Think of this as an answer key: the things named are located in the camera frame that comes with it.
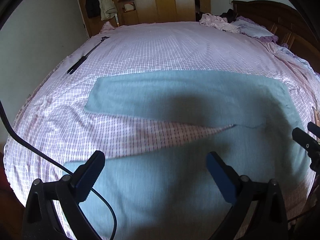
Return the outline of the lavender ruffled pillow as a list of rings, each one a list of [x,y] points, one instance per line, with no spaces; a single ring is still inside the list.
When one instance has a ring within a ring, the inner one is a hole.
[[[268,31],[265,27],[258,25],[249,18],[239,16],[232,22],[232,25],[239,27],[240,33],[252,38],[256,38],[263,42],[278,41],[278,37],[272,32]]]

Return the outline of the pink checked bed sheet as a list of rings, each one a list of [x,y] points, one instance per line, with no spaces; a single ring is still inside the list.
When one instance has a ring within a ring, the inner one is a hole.
[[[130,148],[121,140],[130,133],[128,121],[92,118],[84,110],[100,77],[178,70],[264,76],[287,86],[303,124],[301,129],[306,129],[319,113],[318,73],[308,61],[275,43],[195,22],[139,24],[104,35],[109,38],[72,75],[67,70],[100,42],[101,35],[58,64],[28,98],[13,123],[21,138],[71,171],[97,150],[104,152],[106,161],[116,151]],[[314,176],[309,167],[296,189],[290,193],[281,190],[289,218],[302,211]],[[115,211],[96,188],[80,206],[100,237],[116,239]]]

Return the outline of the dark hanging garment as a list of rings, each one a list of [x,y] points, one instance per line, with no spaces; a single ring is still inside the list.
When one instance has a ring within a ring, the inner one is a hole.
[[[85,9],[88,18],[95,18],[101,14],[99,0],[85,0]]]

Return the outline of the light teal pants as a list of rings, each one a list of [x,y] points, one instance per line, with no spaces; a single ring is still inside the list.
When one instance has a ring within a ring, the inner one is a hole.
[[[84,107],[129,122],[130,148],[105,161],[95,188],[116,239],[207,239],[230,208],[206,168],[215,151],[252,180],[290,193],[309,168],[291,133],[302,127],[287,86],[264,76],[161,71],[100,77]]]

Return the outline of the beige hanging jacket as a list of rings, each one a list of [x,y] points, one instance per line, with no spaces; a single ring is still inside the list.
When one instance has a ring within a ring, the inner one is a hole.
[[[110,20],[116,13],[117,9],[113,0],[99,0],[101,20]]]

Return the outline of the dark wooden headboard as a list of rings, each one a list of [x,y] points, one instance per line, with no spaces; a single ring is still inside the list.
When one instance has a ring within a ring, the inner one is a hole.
[[[233,0],[233,10],[249,18],[278,37],[277,44],[287,44],[288,49],[308,61],[319,72],[319,41],[300,13],[292,7],[275,1]]]

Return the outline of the black telescopic stick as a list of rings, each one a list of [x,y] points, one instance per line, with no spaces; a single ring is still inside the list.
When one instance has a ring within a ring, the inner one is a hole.
[[[89,55],[96,50],[106,39],[108,39],[109,37],[107,36],[103,36],[100,40],[100,42],[94,46],[88,53],[86,53],[85,55],[83,55],[82,57],[80,57],[80,59],[78,59],[78,61],[73,64],[71,66],[71,68],[69,68],[69,70],[67,70],[67,74],[72,75],[89,57]]]

